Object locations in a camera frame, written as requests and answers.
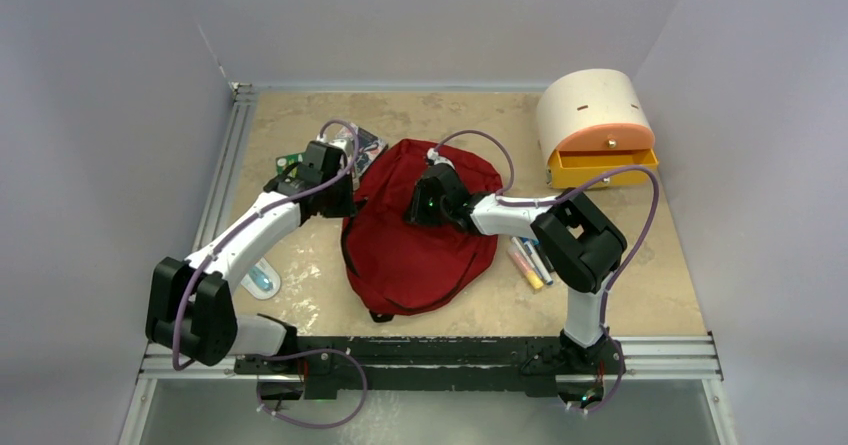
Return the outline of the green activity book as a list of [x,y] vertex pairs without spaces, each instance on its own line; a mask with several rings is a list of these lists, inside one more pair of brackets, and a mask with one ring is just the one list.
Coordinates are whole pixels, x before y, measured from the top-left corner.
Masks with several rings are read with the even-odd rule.
[[298,164],[303,161],[303,153],[279,156],[275,159],[276,173],[295,177]]

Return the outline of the red student backpack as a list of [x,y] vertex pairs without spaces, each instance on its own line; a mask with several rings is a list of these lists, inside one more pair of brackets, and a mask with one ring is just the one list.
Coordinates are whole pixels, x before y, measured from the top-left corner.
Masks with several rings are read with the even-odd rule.
[[403,139],[366,171],[342,222],[340,246],[348,282],[375,323],[436,310],[494,262],[495,236],[450,225],[411,225],[404,214],[424,173],[429,141]]

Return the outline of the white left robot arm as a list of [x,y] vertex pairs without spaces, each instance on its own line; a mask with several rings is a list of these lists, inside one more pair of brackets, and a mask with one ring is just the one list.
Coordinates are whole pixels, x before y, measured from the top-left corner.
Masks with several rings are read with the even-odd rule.
[[248,272],[309,218],[356,212],[353,177],[358,143],[317,138],[301,161],[270,179],[251,207],[221,235],[185,259],[166,257],[154,268],[145,324],[153,343],[179,359],[212,366],[230,355],[259,355],[272,373],[297,364],[293,326],[263,315],[238,315],[232,300]]

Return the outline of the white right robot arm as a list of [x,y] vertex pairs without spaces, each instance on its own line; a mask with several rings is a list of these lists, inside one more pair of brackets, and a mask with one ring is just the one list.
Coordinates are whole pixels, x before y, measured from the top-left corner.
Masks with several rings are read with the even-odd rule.
[[584,193],[518,199],[472,192],[453,166],[436,164],[417,180],[404,219],[424,227],[450,225],[469,235],[536,241],[568,288],[555,362],[584,372],[619,359],[602,314],[604,289],[621,265],[627,242]]

